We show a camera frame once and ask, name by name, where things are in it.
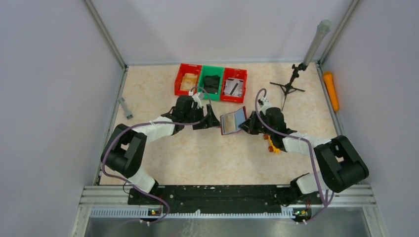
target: table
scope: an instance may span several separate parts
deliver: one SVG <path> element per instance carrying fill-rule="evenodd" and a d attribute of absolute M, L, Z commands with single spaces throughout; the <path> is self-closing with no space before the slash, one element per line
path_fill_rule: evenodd
<path fill-rule="evenodd" d="M 243 104 L 214 101 L 212 107 L 218 118 L 243 105 L 249 116 L 254 110 L 256 93 L 262 87 L 268 90 L 267 98 L 272 105 L 282 106 L 283 92 L 269 82 L 287 83 L 292 74 L 292 63 L 211 65 L 248 71 Z M 127 120 L 119 107 L 115 126 L 146 122 L 168 112 L 177 99 L 173 83 L 178 69 L 179 65 L 130 66 L 123 97 L 134 118 Z M 335 137 L 336 131 L 314 63 L 300 73 L 293 86 L 305 92 L 288 95 L 283 111 L 287 126 L 318 137 Z M 147 145 L 141 166 L 163 185 L 288 184 L 301 174 L 312 172 L 309 157 L 270 153 L 261 134 L 249 135 L 241 131 L 221 136 L 219 128 L 193 131 L 191 127 Z M 102 176 L 100 184 L 123 182 Z"/>

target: purple cable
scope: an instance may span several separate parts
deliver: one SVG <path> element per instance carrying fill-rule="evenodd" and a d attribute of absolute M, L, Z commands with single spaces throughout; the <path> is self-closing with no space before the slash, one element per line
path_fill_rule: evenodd
<path fill-rule="evenodd" d="M 210 100 L 210 96 L 208 95 L 208 92 L 204 89 L 204 88 L 202 88 L 202 87 L 200 87 L 200 86 L 194 86 L 190 91 L 192 91 L 193 89 L 195 89 L 195 88 L 199 88 L 199 89 L 201 89 L 205 94 L 207 94 L 207 97 L 208 97 L 208 100 L 209 100 L 209 104 L 211 104 L 211 100 Z M 131 181 L 129 181 L 127 178 L 125 178 L 125 177 L 121 177 L 121 176 L 118 176 L 118 175 L 113 175 L 113 174 L 110 174 L 110 173 L 108 173 L 107 171 L 106 171 L 106 160 L 108 159 L 108 155 L 109 155 L 109 153 L 111 152 L 111 148 L 117 143 L 117 141 L 125 134 L 125 133 L 127 133 L 128 131 L 130 131 L 131 129 L 133 129 L 133 128 L 136 128 L 136 127 L 141 127 L 141 126 L 147 126 L 147 125 L 151 125 L 151 124 L 174 124 L 174 125 L 182 125 L 182 126 L 189 126 L 189 125 L 197 125 L 197 124 L 199 124 L 201 121 L 198 121 L 198 122 L 193 122 L 193 123 L 182 123 L 182 122 L 169 122 L 169 121 L 156 121 L 156 122 L 153 122 L 153 123 L 151 123 L 151 122 L 144 122 L 144 123 L 139 123 L 139 124 L 135 124 L 135 125 L 133 125 L 133 126 L 130 126 L 130 127 L 128 127 L 127 129 L 125 129 L 124 131 L 122 131 L 120 134 L 118 134 L 116 137 L 115 137 L 115 139 L 111 142 L 111 144 L 109 145 L 109 148 L 106 150 L 106 152 L 105 152 L 105 155 L 103 156 L 103 161 L 102 161 L 102 166 L 101 166 L 101 169 L 102 169 L 102 172 L 103 172 L 103 174 L 104 175 L 106 175 L 106 176 L 108 176 L 108 177 L 112 177 L 112 178 L 116 178 L 116 179 L 120 179 L 120 180 L 122 180 L 122 181 L 124 181 L 124 182 L 127 182 L 128 183 L 128 185 L 131 185 L 135 190 L 137 190 L 137 191 L 139 191 L 141 194 L 143 194 L 143 195 L 145 195 L 145 196 L 147 196 L 147 197 L 151 197 L 151 198 L 154 198 L 154 199 L 156 199 L 156 200 L 158 200 L 158 201 L 160 201 L 161 203 L 163 203 L 166 207 L 167 207 L 167 209 L 168 209 L 168 211 L 161 217 L 161 218 L 159 218 L 159 219 L 157 219 L 157 220 L 155 220 L 155 221 L 153 221 L 153 222 L 150 222 L 150 225 L 153 225 L 153 224 L 156 224 L 156 223 L 159 223 L 159 222 L 161 222 L 167 215 L 169 215 L 169 213 L 170 213 L 170 206 L 169 206 L 169 204 L 166 202 L 166 201 L 164 201 L 163 199 L 161 199 L 161 198 L 159 198 L 159 197 L 157 197 L 157 196 L 155 196 L 155 195 L 152 195 L 152 194 L 149 194 L 149 193 L 146 193 L 145 191 L 142 191 L 139 187 L 137 187 L 135 184 L 133 184 Z M 120 226 L 123 226 L 123 225 L 125 225 L 125 224 L 127 224 L 127 223 L 130 223 L 130 222 L 134 222 L 134 221 L 141 221 L 140 219 L 131 219 L 131 220 L 127 220 L 127 221 L 124 221 L 124 222 L 122 222 L 122 223 L 120 223 L 119 225 L 117 225 L 116 227 L 114 227 L 114 228 L 112 228 L 110 231 L 108 231 L 107 232 L 107 234 L 105 234 L 105 236 L 107 236 L 108 234 L 110 234 L 111 232 L 113 232 L 115 229 L 117 229 L 118 227 L 120 227 Z"/>
<path fill-rule="evenodd" d="M 261 123 L 262 123 L 262 124 L 263 124 L 263 125 L 267 128 L 267 129 L 271 130 L 272 132 L 274 132 L 274 133 L 276 133 L 276 134 L 279 134 L 279 135 L 281 135 L 281 136 L 291 137 L 291 138 L 293 138 L 293 139 L 296 139 L 296 140 L 301 140 L 301 141 L 304 141 L 304 142 L 306 142 L 306 143 L 307 143 L 307 145 L 308 145 L 308 150 L 309 150 L 309 153 L 310 153 L 311 167 L 313 168 L 313 174 L 314 174 L 314 178 L 315 178 L 315 180 L 316 180 L 317 189 L 319 190 L 320 199 L 322 200 L 323 205 L 324 205 L 325 207 L 327 207 L 327 206 L 329 205 L 329 203 L 328 203 L 328 202 L 327 202 L 327 200 L 325 199 L 325 197 L 324 197 L 324 195 L 323 195 L 323 192 L 322 192 L 322 187 L 320 186 L 320 180 L 319 180 L 319 176 L 317 175 L 316 164 L 315 164 L 315 162 L 314 162 L 313 147 L 311 146 L 310 141 L 309 141 L 309 140 L 307 140 L 307 139 L 305 139 L 305 138 L 303 138 L 303 137 L 296 137 L 296 136 L 292 136 L 292 135 L 288 135 L 288 134 L 285 134 L 285 133 L 278 132 L 277 130 L 275 130 L 275 129 L 271 128 L 270 126 L 268 126 L 268 125 L 267 125 L 267 124 L 266 124 L 266 123 L 262 120 L 262 118 L 260 117 L 259 111 L 257 110 L 257 100 L 258 100 L 259 95 L 260 95 L 260 93 L 261 93 L 262 91 L 263 91 L 263 92 L 265 92 L 265 93 L 264 93 L 264 95 L 263 95 L 263 97 L 266 97 L 266 89 L 265 89 L 265 88 L 262 88 L 262 89 L 260 89 L 260 90 L 257 92 L 256 98 L 255 98 L 255 100 L 254 100 L 254 110 L 256 111 L 257 118 L 260 120 L 260 122 L 261 122 Z"/>

